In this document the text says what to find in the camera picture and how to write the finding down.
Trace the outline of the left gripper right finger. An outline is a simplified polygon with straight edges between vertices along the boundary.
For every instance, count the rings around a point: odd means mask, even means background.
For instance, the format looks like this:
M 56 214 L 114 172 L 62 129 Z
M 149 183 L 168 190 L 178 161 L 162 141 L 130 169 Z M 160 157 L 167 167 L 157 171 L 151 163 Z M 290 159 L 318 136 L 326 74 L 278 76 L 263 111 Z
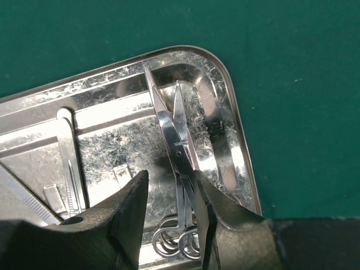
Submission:
M 203 269 L 358 269 L 359 218 L 270 219 L 195 172 Z

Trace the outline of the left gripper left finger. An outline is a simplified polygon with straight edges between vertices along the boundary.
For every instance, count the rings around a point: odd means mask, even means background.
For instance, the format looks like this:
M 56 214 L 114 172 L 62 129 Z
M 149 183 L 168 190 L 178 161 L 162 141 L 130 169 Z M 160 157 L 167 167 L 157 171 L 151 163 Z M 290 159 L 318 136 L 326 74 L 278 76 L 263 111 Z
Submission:
M 149 173 L 59 225 L 1 222 L 1 269 L 138 269 Z

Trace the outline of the steel surgical scissors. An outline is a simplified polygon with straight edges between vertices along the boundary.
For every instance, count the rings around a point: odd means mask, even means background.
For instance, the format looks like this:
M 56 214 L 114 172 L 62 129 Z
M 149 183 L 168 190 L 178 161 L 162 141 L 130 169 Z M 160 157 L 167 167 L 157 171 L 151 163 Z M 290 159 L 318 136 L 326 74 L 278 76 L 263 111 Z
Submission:
M 194 194 L 194 185 L 195 185 L 194 169 L 196 167 L 194 166 L 194 159 L 192 158 L 192 163 L 189 163 L 187 159 L 180 158 L 180 154 L 184 154 L 184 148 L 181 145 L 179 135 L 177 134 L 177 130 L 175 129 L 173 124 L 173 120 L 172 120 L 173 110 L 172 111 L 168 110 L 150 68 L 145 65 L 143 69 L 144 69 L 144 74 L 148 86 L 148 91 L 150 93 L 151 101 L 165 142 L 168 158 L 172 157 L 175 161 L 177 172 L 181 175 L 181 181 L 186 191 L 186 195 L 191 202 L 192 212 L 194 215 L 196 212 L 195 194 Z M 192 143 L 190 140 L 189 132 L 188 132 L 188 146 L 189 146 L 189 154 L 192 157 L 193 149 L 192 149 Z M 153 248 L 154 246 L 157 246 L 159 249 L 161 249 L 160 238 L 156 238 L 155 242 L 153 242 L 153 240 L 154 239 L 152 237 Z M 155 248 L 154 250 L 157 254 L 160 255 L 159 251 L 157 251 Z

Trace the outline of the stainless steel instrument tray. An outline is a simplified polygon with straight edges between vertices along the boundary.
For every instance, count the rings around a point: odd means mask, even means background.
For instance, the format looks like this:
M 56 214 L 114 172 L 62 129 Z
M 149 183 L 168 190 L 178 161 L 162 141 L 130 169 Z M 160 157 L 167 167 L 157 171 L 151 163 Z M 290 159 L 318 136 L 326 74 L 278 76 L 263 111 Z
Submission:
M 177 209 L 145 66 L 167 107 L 180 86 L 199 169 L 223 193 L 260 214 L 230 75 L 217 57 L 197 47 L 161 49 L 1 99 L 1 163 L 45 204 L 67 205 L 56 114 L 68 107 L 89 205 L 146 169 L 150 181 L 139 267 L 197 268 L 199 262 L 180 255 L 162 258 L 151 245 L 158 222 Z

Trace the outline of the green surgical drape cloth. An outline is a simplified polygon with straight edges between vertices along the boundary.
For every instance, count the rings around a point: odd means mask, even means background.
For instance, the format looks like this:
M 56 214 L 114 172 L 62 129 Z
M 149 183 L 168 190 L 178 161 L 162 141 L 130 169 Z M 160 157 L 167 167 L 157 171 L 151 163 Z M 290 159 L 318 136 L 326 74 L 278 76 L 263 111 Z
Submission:
M 358 1 L 2 1 L 1 95 L 184 44 L 231 75 L 265 216 L 359 215 Z

